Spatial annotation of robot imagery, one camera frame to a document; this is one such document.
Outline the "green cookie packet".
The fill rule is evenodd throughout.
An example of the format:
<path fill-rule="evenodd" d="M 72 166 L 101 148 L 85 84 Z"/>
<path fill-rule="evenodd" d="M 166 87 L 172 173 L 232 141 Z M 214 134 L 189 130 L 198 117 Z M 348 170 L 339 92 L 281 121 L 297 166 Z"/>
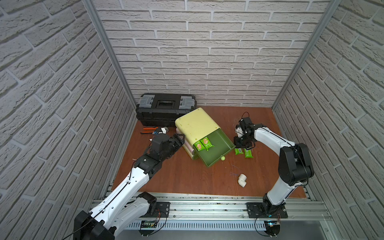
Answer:
<path fill-rule="evenodd" d="M 194 147 L 198 152 L 206 149 L 205 145 L 201 141 L 197 141 L 196 143 L 194 143 Z"/>
<path fill-rule="evenodd" d="M 235 154 L 236 155 L 242 155 L 244 152 L 242 149 L 235 149 Z"/>
<path fill-rule="evenodd" d="M 245 158 L 253 158 L 252 150 L 244 149 Z"/>
<path fill-rule="evenodd" d="M 214 145 L 211 143 L 211 141 L 209 140 L 208 137 L 205 137 L 203 139 L 200 140 L 200 142 L 202 143 L 202 145 L 204 146 L 204 148 L 208 151 L 210 148 L 213 148 Z"/>

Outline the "yellow-green drawer cabinet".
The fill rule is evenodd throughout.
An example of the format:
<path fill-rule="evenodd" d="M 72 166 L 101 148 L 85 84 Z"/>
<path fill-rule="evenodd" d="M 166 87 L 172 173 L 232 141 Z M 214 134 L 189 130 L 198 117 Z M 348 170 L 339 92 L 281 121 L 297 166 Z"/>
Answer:
<path fill-rule="evenodd" d="M 195 142 L 213 133 L 220 126 L 205 112 L 203 108 L 198 108 L 190 113 L 176 119 L 177 133 L 185 135 L 183 148 L 191 159 L 196 160 L 197 151 L 193 150 Z"/>

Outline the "green drawer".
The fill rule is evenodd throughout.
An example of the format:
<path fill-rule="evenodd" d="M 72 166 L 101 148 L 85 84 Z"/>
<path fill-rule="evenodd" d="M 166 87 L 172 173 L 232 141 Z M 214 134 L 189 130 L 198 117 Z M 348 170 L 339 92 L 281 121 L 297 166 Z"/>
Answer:
<path fill-rule="evenodd" d="M 235 148 L 235 145 L 221 128 L 215 130 L 206 137 L 208 137 L 211 143 L 214 145 L 213 148 L 210 148 L 208 151 L 202 150 L 198 152 L 193 145 L 193 149 L 194 154 L 197 155 L 209 168 L 217 161 L 221 160 L 222 156 L 226 156 L 228 153 L 230 153 Z"/>

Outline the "white plastic pipe elbow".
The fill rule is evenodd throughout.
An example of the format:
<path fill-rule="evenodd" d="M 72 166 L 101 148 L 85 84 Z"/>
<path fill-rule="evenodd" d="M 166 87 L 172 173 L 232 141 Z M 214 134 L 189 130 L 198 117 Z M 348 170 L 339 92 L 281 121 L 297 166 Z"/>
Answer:
<path fill-rule="evenodd" d="M 238 177 L 238 184 L 244 188 L 247 184 L 247 176 L 244 174 L 240 174 Z"/>

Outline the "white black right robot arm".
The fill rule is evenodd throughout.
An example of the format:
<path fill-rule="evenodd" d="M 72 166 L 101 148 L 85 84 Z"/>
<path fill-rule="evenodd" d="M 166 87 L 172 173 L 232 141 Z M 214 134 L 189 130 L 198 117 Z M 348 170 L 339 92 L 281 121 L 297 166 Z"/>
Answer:
<path fill-rule="evenodd" d="M 298 187 L 306 186 L 314 176 L 314 168 L 307 145 L 286 140 L 263 124 L 255 125 L 251 118 L 239 120 L 235 127 L 234 144 L 238 149 L 251 150 L 260 142 L 279 157 L 279 178 L 263 197 L 261 212 L 272 215 L 282 209 L 287 198 Z"/>

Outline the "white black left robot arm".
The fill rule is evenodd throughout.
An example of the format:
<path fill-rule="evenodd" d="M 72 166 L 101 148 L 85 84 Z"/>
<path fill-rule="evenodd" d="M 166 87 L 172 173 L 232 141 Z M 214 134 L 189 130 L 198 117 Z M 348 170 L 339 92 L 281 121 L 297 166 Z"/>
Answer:
<path fill-rule="evenodd" d="M 134 195 L 161 169 L 185 143 L 184 134 L 155 135 L 144 154 L 139 157 L 127 177 L 100 204 L 88 213 L 81 211 L 74 220 L 74 240 L 113 240 L 129 224 L 155 211 L 156 197 L 142 193 Z"/>

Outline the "black plastic toolbox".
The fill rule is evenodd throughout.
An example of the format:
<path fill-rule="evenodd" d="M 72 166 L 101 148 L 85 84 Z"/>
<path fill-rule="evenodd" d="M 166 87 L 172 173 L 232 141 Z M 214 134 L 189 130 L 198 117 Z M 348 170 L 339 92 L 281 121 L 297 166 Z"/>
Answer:
<path fill-rule="evenodd" d="M 143 126 L 175 127 L 176 119 L 197 108 L 194 95 L 143 94 L 136 107 L 136 117 Z"/>

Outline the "left controller board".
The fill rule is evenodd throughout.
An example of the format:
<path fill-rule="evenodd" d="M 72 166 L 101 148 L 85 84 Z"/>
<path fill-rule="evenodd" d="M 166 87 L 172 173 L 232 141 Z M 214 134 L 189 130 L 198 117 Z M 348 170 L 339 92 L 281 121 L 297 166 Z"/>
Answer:
<path fill-rule="evenodd" d="M 141 221 L 139 233 L 142 236 L 150 236 L 157 230 L 158 221 Z"/>

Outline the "controller board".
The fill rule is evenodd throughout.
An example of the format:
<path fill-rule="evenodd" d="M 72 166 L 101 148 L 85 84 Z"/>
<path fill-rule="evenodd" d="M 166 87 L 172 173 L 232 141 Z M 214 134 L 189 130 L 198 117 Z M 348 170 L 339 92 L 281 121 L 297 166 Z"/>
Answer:
<path fill-rule="evenodd" d="M 141 221 L 139 233 L 142 236 L 150 236 L 157 230 L 158 221 Z"/>
<path fill-rule="evenodd" d="M 273 221 L 264 221 L 265 224 L 265 233 L 269 237 L 277 237 L 277 235 L 280 233 L 281 225 L 279 222 L 273 222 Z"/>

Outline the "right controller board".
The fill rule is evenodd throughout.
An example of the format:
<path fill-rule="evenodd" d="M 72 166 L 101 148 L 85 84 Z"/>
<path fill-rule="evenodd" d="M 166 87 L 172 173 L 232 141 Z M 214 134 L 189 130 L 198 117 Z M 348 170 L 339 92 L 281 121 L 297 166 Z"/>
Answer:
<path fill-rule="evenodd" d="M 277 237 L 277 235 L 280 233 L 281 225 L 279 222 L 273 222 L 273 221 L 264 221 L 265 224 L 265 233 L 269 237 Z"/>

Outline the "orange-handled pliers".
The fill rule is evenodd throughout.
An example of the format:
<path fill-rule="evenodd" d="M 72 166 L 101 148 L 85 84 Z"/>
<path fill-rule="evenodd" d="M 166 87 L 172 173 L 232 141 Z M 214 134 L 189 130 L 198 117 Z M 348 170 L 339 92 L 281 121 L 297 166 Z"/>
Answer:
<path fill-rule="evenodd" d="M 157 135 L 157 134 L 163 134 L 163 133 L 164 133 L 163 129 L 159 127 L 143 128 L 142 131 L 140 132 L 141 135 L 146 135 L 146 134 Z"/>

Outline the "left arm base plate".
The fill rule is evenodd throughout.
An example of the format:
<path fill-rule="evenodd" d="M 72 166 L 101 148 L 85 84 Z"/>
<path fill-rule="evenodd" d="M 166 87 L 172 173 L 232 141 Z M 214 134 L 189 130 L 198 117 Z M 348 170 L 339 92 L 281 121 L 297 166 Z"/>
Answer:
<path fill-rule="evenodd" d="M 150 207 L 149 211 L 142 218 L 167 218 L 170 212 L 170 205 L 170 202 L 157 202 L 154 207 Z"/>

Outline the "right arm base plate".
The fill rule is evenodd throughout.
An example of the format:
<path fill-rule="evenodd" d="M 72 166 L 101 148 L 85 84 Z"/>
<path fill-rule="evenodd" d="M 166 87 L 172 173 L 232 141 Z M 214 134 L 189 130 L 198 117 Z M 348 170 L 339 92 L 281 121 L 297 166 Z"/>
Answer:
<path fill-rule="evenodd" d="M 262 203 L 246 203 L 248 215 L 250 219 L 256 218 L 279 218 L 287 219 L 288 213 L 285 203 L 275 206 L 265 202 Z"/>

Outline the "aluminium corner post left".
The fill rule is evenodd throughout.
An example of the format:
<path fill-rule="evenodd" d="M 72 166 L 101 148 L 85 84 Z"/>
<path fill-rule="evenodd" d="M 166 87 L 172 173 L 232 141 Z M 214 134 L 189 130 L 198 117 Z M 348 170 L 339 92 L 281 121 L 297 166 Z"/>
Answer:
<path fill-rule="evenodd" d="M 133 96 L 130 88 L 129 88 L 128 82 L 125 78 L 125 75 L 124 75 L 123 70 L 120 66 L 120 63 L 119 63 L 118 58 L 116 56 L 116 53 L 113 49 L 113 46 L 110 42 L 110 39 L 108 38 L 108 35 L 107 35 L 107 32 L 104 28 L 103 22 L 100 19 L 100 16 L 98 15 L 98 11 L 97 11 L 93 1 L 84 0 L 83 2 L 84 2 L 84 5 L 86 7 L 86 10 L 90 16 L 90 19 L 92 20 L 93 25 L 94 25 L 94 27 L 95 27 L 95 29 L 96 29 L 99 37 L 100 37 L 100 40 L 101 40 L 101 42 L 102 42 L 102 44 L 106 50 L 106 53 L 110 58 L 112 66 L 114 67 L 116 74 L 117 74 L 117 76 L 118 76 L 118 78 L 119 78 L 119 80 L 123 86 L 123 89 L 125 90 L 125 93 L 127 94 L 131 105 L 135 109 L 136 108 L 136 101 L 134 99 L 134 96 Z"/>

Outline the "aluminium corner post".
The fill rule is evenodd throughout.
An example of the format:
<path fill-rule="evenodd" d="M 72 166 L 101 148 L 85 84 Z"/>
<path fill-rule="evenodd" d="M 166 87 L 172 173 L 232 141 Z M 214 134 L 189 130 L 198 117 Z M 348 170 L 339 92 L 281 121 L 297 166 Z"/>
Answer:
<path fill-rule="evenodd" d="M 100 40 L 101 40 L 101 42 L 102 42 L 102 44 L 106 50 L 106 53 L 110 58 L 112 66 L 114 67 L 116 74 L 117 74 L 117 76 L 118 76 L 118 78 L 119 78 L 119 80 L 123 86 L 123 89 L 125 90 L 125 93 L 127 94 L 131 105 L 135 109 L 136 108 L 136 101 L 134 99 L 134 96 L 133 96 L 130 88 L 129 88 L 128 82 L 125 78 L 125 75 L 124 75 L 123 70 L 120 66 L 120 63 L 119 63 L 118 58 L 116 56 L 116 53 L 113 49 L 113 46 L 110 42 L 110 39 L 108 38 L 108 35 L 107 35 L 107 32 L 104 28 L 103 22 L 100 19 L 100 16 L 98 15 L 98 11 L 97 11 L 93 1 L 84 0 L 83 2 L 84 2 L 84 5 L 86 7 L 86 10 L 90 16 L 90 19 L 92 20 L 93 25 L 94 25 L 94 27 L 95 27 L 95 29 L 96 29 L 99 37 L 100 37 Z"/>
<path fill-rule="evenodd" d="M 278 107 L 278 104 L 282 100 L 285 92 L 287 91 L 288 87 L 290 86 L 291 82 L 294 80 L 294 77 L 296 74 L 299 72 L 300 68 L 302 65 L 305 63 L 306 59 L 312 52 L 315 44 L 319 40 L 320 36 L 322 35 L 324 29 L 327 27 L 329 24 L 332 16 L 334 15 L 335 11 L 339 7 L 341 0 L 331 0 L 329 4 L 327 5 L 327 8 L 322 15 L 319 23 L 316 25 L 311 37 L 309 38 L 308 42 L 306 43 L 302 53 L 300 54 L 297 62 L 295 63 L 292 71 L 290 72 L 287 80 L 285 81 L 281 91 L 279 92 L 277 98 L 275 99 L 271 109 L 275 111 L 275 109 Z"/>

